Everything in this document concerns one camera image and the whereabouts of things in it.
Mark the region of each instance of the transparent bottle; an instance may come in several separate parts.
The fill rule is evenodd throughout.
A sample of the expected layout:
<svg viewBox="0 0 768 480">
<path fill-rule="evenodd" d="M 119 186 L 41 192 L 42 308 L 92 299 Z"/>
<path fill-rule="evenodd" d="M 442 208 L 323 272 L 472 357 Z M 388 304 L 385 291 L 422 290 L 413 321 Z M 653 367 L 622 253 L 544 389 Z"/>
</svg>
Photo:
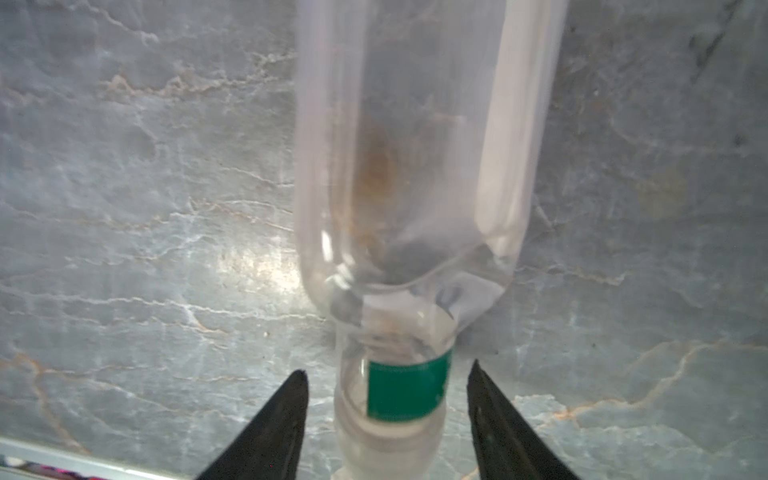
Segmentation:
<svg viewBox="0 0 768 480">
<path fill-rule="evenodd" d="M 300 0 L 296 242 L 357 480 L 419 478 L 458 331 L 511 282 L 567 0 Z"/>
</svg>

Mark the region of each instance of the green label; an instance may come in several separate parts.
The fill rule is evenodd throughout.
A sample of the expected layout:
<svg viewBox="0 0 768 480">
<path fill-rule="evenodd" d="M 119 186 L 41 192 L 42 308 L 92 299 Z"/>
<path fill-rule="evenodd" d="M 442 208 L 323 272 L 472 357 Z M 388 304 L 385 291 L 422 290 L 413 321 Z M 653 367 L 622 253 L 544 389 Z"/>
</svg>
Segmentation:
<svg viewBox="0 0 768 480">
<path fill-rule="evenodd" d="M 418 365 L 370 362 L 368 417 L 408 422 L 432 413 L 445 396 L 451 352 Z"/>
</svg>

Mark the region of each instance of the gray marble countertop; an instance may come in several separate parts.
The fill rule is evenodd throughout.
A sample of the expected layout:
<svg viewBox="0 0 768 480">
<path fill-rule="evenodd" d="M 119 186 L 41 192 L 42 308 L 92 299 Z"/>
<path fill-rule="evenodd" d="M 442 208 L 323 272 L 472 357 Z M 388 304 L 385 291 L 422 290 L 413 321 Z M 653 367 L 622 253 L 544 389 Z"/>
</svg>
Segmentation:
<svg viewBox="0 0 768 480">
<path fill-rule="evenodd" d="M 768 478 L 768 2 L 574 0 L 515 283 L 459 337 L 590 478 Z M 333 323 L 293 248 L 295 5 L 0 5 L 0 433 L 200 471 L 297 368 L 341 466 Z"/>
</svg>

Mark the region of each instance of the bottle body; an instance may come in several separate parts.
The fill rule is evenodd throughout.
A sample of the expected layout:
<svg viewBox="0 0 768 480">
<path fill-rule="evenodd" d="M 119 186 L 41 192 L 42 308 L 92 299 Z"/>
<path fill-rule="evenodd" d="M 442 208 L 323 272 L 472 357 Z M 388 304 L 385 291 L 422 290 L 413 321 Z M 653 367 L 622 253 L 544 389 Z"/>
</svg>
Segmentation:
<svg viewBox="0 0 768 480">
<path fill-rule="evenodd" d="M 339 441 L 359 480 L 418 478 L 455 336 L 511 282 L 567 0 L 298 7 L 296 247 Z"/>
</svg>

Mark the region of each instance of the green rectangle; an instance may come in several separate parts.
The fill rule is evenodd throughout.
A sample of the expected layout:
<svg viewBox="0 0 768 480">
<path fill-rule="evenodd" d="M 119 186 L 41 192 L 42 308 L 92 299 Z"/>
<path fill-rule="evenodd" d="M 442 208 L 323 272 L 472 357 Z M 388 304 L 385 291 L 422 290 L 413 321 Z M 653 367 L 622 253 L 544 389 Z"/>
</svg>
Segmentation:
<svg viewBox="0 0 768 480">
<path fill-rule="evenodd" d="M 440 405 L 448 384 L 452 350 L 417 365 L 385 365 L 371 361 L 368 417 L 382 422 L 408 422 L 429 415 Z"/>
</svg>

